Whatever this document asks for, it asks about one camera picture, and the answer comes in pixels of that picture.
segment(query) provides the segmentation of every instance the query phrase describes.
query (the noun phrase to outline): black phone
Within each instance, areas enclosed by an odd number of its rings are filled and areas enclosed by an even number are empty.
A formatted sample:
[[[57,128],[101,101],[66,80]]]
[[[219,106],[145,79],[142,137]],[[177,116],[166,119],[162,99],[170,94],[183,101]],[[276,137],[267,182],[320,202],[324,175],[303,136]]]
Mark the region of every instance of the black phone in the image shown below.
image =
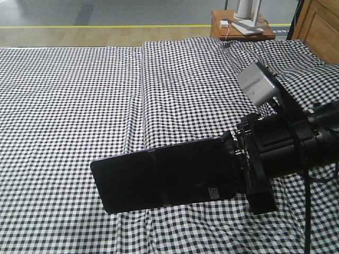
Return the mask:
[[[225,138],[143,150],[91,163],[108,213],[233,198],[237,166]]]

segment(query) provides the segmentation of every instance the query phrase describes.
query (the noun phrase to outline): cable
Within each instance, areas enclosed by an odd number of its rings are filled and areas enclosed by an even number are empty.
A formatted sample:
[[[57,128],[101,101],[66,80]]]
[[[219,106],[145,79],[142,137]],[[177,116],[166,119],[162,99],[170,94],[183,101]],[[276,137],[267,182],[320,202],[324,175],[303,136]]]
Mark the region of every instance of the cable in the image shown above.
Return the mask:
[[[311,187],[308,175],[308,169],[304,173],[304,186],[305,186],[305,246],[304,253],[310,253],[311,245]]]
[[[264,21],[264,22],[266,22],[267,24],[269,23],[266,19],[257,19],[257,20]]]
[[[310,188],[310,177],[308,175],[307,163],[304,156],[304,151],[300,144],[300,140],[298,135],[289,121],[285,111],[283,108],[274,100],[270,99],[268,103],[271,107],[278,113],[280,117],[283,118],[288,131],[290,132],[294,147],[298,153],[299,161],[301,162],[302,171],[304,174],[304,186],[305,186],[305,245],[304,245],[304,253],[310,253],[310,244],[311,244],[311,188]]]
[[[301,4],[301,1],[300,0],[298,0],[298,5],[297,5],[297,8],[296,8],[296,10],[295,10],[295,12],[294,12],[294,14],[293,14],[293,18],[294,18],[294,24],[293,24],[293,26],[294,26],[294,31],[296,30],[296,26],[297,26],[297,11],[298,11],[298,9],[299,9],[299,7],[300,7],[300,4]]]
[[[315,178],[315,177],[310,177],[310,181],[311,182],[315,182],[315,183],[328,183],[330,181],[332,181],[333,179],[337,178],[338,177],[338,173],[339,173],[339,162],[337,162],[335,164],[335,169],[333,171],[333,174],[331,177],[329,178]]]
[[[225,41],[227,41],[227,37],[228,37],[228,35],[229,35],[229,26],[227,26],[227,29],[228,29],[228,33],[227,33],[227,35],[226,35],[226,37],[225,37]]]

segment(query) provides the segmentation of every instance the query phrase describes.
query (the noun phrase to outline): black cable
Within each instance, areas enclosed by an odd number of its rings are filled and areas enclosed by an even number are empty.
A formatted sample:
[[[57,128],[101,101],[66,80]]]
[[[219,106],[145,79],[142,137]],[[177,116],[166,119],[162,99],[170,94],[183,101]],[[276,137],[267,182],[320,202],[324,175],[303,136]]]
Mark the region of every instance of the black cable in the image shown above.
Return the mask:
[[[291,23],[291,26],[290,26],[290,30],[287,34],[287,38],[286,40],[292,40],[292,36],[295,32],[295,29],[296,29],[296,24],[298,22],[298,19],[299,19],[299,16],[300,16],[300,12],[301,12],[301,9],[302,9],[302,6],[304,5],[304,1],[305,0],[298,0],[298,5],[297,5],[297,8],[293,14],[293,19],[292,19],[292,23]]]
[[[304,253],[310,253],[311,245],[311,187],[308,169],[303,171],[305,185],[305,246]]]
[[[284,123],[287,126],[289,133],[292,136],[294,147],[298,153],[299,161],[301,163],[302,171],[304,173],[304,186],[305,186],[305,245],[304,253],[310,253],[310,244],[311,244],[311,191],[310,191],[310,178],[308,175],[308,167],[304,156],[304,151],[302,149],[298,135],[289,121],[286,112],[283,108],[274,100],[270,99],[268,103],[271,107],[277,112],[277,114],[283,118]]]
[[[339,162],[337,162],[335,164],[335,169],[333,171],[333,174],[331,177],[329,178],[315,178],[315,177],[310,177],[310,181],[311,182],[316,182],[316,183],[328,183],[330,181],[332,181],[333,179],[337,178],[338,177],[338,174],[339,174]]]

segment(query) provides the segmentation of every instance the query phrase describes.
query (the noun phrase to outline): checkered cloth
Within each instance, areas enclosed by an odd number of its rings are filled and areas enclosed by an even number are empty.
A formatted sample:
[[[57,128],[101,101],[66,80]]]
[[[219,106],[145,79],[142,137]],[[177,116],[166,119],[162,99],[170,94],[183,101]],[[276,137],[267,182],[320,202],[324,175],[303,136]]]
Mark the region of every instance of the checkered cloth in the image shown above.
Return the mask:
[[[0,252],[302,253],[297,175],[272,181],[279,210],[258,216],[243,195],[108,215],[91,176],[94,159],[234,130],[258,110],[236,80],[253,61],[303,108],[339,99],[339,67],[300,41],[0,49]],[[338,184],[311,186],[313,253],[339,251]]]

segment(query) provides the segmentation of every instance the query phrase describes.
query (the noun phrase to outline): lamp base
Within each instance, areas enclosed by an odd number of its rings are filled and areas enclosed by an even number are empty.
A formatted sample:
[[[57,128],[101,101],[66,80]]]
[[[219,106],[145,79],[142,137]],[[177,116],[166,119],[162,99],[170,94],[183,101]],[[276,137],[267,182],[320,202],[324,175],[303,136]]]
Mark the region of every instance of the lamp base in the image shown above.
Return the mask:
[[[238,17],[238,16],[236,16],[236,14],[234,13],[233,18],[236,19],[236,20],[248,20],[248,19],[250,18],[250,16],[249,16],[249,17]]]
[[[243,35],[251,35],[264,32],[264,29],[254,25],[251,20],[232,22],[232,26],[234,26],[234,28],[236,28]]]

